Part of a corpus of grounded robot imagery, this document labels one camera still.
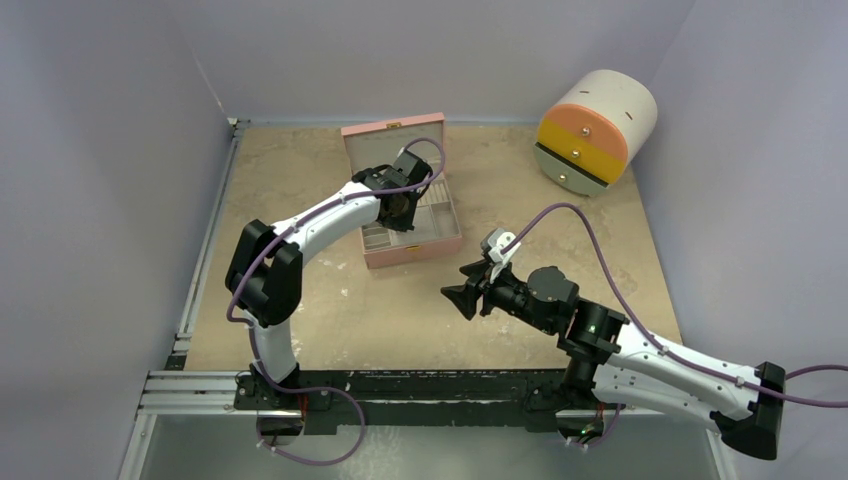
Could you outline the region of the pink jewelry box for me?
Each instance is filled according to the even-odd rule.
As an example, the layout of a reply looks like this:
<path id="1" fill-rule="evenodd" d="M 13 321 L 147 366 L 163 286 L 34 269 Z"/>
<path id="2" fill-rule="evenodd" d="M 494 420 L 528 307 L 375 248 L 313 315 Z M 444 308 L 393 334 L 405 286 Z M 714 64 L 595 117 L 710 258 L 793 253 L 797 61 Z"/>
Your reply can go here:
<path id="1" fill-rule="evenodd" d="M 389 164 L 409 142 L 425 137 L 445 144 L 441 112 L 345 126 L 340 130 L 351 170 Z M 413 229 L 397 232 L 374 222 L 361 228 L 366 266 L 378 269 L 454 254 L 460 231 L 446 175 L 441 174 L 418 200 Z"/>

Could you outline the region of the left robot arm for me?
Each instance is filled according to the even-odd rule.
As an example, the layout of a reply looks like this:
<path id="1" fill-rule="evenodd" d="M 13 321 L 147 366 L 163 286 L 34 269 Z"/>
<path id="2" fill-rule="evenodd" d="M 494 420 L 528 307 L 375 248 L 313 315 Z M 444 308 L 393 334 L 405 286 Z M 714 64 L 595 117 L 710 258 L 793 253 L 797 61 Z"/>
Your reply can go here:
<path id="1" fill-rule="evenodd" d="M 303 270 L 318 253 L 347 234 L 377 223 L 413 228 L 419 198 L 442 173 L 403 147 L 393 163 L 356 172 L 337 192 L 286 220 L 259 219 L 242 230 L 225 275 L 231 293 L 226 318 L 248 330 L 259 395 L 272 408 L 297 399 L 297 370 L 289 320 L 303 293 Z"/>

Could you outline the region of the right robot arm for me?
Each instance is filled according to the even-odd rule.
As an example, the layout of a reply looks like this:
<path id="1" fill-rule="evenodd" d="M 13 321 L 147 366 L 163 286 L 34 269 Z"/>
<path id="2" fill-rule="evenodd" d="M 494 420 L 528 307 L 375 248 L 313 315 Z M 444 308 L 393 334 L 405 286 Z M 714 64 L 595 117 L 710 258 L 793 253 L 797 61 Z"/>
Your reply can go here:
<path id="1" fill-rule="evenodd" d="M 718 360 L 643 334 L 622 313 L 582 298 L 578 285 L 555 266 L 538 268 L 525 280 L 509 267 L 492 278 L 492 268 L 485 260 L 463 266 L 465 282 L 440 292 L 466 319 L 501 310 L 556 337 L 570 359 L 561 381 L 569 404 L 596 400 L 675 415 L 719 434 L 739 453 L 776 458 L 783 402 L 758 389 L 783 392 L 782 367 Z"/>

